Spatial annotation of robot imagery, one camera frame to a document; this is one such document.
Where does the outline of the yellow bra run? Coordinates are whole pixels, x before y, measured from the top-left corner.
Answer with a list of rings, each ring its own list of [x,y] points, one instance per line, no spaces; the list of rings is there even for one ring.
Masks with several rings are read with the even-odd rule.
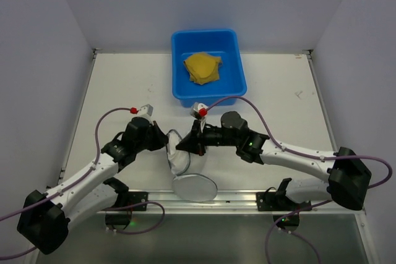
[[[220,79],[220,56],[212,56],[205,52],[194,53],[184,60],[183,64],[189,73],[189,80],[193,83],[204,85]]]

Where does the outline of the white mesh laundry bag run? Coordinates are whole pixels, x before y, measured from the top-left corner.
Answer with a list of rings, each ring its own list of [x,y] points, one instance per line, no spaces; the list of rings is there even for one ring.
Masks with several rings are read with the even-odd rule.
[[[182,136],[175,129],[166,134],[166,157],[172,180],[173,192],[182,200],[205,203],[212,201],[218,193],[216,183],[205,176],[202,171],[207,161],[207,155],[199,156],[186,151],[177,150],[177,144]]]

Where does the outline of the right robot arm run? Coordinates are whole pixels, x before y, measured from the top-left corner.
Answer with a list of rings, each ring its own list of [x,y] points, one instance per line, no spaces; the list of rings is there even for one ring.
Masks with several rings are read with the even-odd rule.
[[[369,188],[371,172],[353,150],[317,151],[277,142],[249,128],[236,111],[224,113],[220,126],[195,119],[190,132],[176,149],[202,156],[207,147],[235,147],[236,155],[248,163],[282,166],[303,172],[310,179],[283,180],[278,188],[289,201],[332,200],[349,210],[360,211]]]

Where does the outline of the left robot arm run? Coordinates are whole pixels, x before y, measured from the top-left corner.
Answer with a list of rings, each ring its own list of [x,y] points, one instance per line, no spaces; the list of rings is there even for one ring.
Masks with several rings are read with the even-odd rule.
[[[129,188],[115,175],[135,161],[138,153],[156,151],[168,137],[156,122],[134,117],[126,130],[107,143],[95,159],[56,187],[31,192],[25,199],[17,230],[41,253],[48,255],[66,240],[69,231],[102,210],[138,210],[147,200],[132,205]]]

